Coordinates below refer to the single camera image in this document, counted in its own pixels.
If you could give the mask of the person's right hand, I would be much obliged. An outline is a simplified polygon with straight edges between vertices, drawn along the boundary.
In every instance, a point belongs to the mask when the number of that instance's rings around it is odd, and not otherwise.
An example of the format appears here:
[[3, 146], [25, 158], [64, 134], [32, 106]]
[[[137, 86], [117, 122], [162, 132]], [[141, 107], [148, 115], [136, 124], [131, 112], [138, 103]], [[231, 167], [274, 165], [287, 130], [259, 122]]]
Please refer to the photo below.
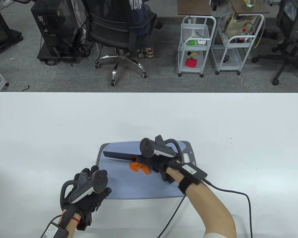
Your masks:
[[172, 184], [175, 179], [171, 175], [167, 174], [166, 170], [172, 168], [179, 170], [182, 164], [183, 158], [180, 154], [176, 153], [175, 157], [167, 157], [163, 155], [154, 155], [152, 157], [139, 156], [136, 162], [145, 164], [151, 170], [156, 173], [160, 173], [161, 178], [164, 182]]

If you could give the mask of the person's left hand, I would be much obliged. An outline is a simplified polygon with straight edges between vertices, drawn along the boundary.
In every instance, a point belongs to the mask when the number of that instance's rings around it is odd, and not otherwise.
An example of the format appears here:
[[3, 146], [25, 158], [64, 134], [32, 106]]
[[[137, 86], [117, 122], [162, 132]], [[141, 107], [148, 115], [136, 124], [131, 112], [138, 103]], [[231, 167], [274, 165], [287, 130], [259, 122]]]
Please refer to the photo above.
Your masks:
[[84, 168], [66, 181], [60, 192], [60, 206], [63, 211], [61, 227], [67, 228], [70, 223], [77, 223], [75, 229], [84, 231], [92, 223], [92, 213], [97, 211], [112, 192], [108, 185], [108, 173], [97, 165]]

